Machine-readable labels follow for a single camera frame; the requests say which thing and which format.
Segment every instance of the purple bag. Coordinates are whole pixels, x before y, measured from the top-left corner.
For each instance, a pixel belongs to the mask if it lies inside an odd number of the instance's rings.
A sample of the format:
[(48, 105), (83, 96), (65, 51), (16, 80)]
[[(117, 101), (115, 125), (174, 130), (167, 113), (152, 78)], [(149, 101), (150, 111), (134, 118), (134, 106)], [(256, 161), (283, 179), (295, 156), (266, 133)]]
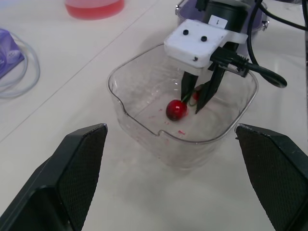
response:
[(0, 29), (0, 78), (25, 58), (7, 30)]

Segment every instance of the textured gripper pad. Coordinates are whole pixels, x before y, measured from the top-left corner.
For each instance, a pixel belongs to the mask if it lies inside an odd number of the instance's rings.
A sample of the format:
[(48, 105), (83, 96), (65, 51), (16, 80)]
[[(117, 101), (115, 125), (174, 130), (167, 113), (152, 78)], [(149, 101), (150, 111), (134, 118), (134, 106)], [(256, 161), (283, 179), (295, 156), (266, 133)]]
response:
[(270, 130), (239, 125), (236, 134), (251, 184), (274, 228), (307, 230), (301, 213), (307, 210), (308, 157), (288, 137)]

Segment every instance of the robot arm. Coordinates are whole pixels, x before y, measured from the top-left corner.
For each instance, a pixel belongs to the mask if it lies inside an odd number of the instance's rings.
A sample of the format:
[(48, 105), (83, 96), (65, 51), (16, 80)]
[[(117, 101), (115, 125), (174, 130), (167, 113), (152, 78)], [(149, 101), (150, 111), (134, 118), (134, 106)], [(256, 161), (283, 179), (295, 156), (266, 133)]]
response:
[(249, 70), (269, 74), (272, 84), (285, 87), (286, 81), (236, 53), (239, 44), (247, 40), (240, 33), (253, 0), (197, 0), (196, 8), (204, 11), (202, 22), (186, 20), (165, 40), (165, 52), (170, 62), (184, 71), (181, 83), (181, 99), (185, 103), (194, 92), (198, 77), (205, 71), (213, 72), (202, 85), (196, 113), (217, 92), (225, 71), (245, 77)]

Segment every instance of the white table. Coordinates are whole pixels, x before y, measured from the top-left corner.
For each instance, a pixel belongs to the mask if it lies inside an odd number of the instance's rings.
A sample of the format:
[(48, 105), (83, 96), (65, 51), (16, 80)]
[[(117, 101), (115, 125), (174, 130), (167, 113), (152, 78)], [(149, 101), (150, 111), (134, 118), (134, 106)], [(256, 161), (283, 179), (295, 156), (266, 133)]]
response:
[[(113, 32), (109, 42), (101, 41), (104, 34), (98, 33), (99, 28), (109, 26), (104, 20), (75, 21), (64, 12), (57, 21), (51, 20), (50, 13), (35, 12), (28, 17), (24, 14), (28, 21), (6, 20), (7, 28), (37, 48), (46, 71), (29, 94), (0, 104), (1, 113), (6, 109), (7, 116), (0, 123), (0, 134), (5, 137), (0, 142), (0, 185), (5, 189), (1, 190), (0, 214), (66, 134), (107, 123), (100, 179), (84, 230), (273, 231), (249, 182), (233, 131), (205, 166), (180, 174), (162, 164), (119, 127), (106, 87), (108, 74), (130, 57), (160, 43), (177, 21), (177, 0), (127, 2), (122, 16), (107, 19), (114, 27), (121, 27)], [(49, 4), (54, 10), (61, 10), (59, 3)], [(287, 9), (277, 2), (268, 2), (268, 6), (271, 12), (303, 24), (300, 7)], [(31, 25), (38, 17), (42, 21)], [(46, 25), (63, 34), (59, 38)], [(79, 28), (86, 28), (99, 38), (77, 38)], [(88, 39), (92, 39), (91, 44), (86, 43)], [(54, 54), (43, 45), (52, 45), (52, 41)], [(85, 52), (79, 58), (75, 57), (76, 53), (82, 54), (76, 51), (77, 43)], [(57, 54), (60, 47), (67, 46), (67, 51)], [(268, 30), (258, 36), (254, 48), (260, 64), (283, 75), (289, 85), (277, 89), (259, 77), (259, 93), (240, 122), (286, 134), (308, 153), (304, 32), (272, 20)], [(64, 63), (61, 56), (70, 52), (75, 52), (71, 56), (76, 60), (66, 59), (68, 63)]]

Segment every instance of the red cherry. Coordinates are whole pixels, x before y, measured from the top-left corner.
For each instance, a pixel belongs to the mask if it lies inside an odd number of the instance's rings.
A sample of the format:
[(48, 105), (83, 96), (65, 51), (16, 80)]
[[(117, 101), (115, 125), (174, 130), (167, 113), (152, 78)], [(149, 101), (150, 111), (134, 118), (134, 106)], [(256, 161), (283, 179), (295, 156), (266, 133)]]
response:
[(181, 100), (172, 100), (167, 108), (166, 115), (172, 121), (178, 121), (186, 116), (187, 113), (187, 105), (183, 103)]
[(199, 100), (199, 97), (200, 97), (200, 92), (199, 91), (196, 91), (192, 94), (192, 98), (196, 101)]

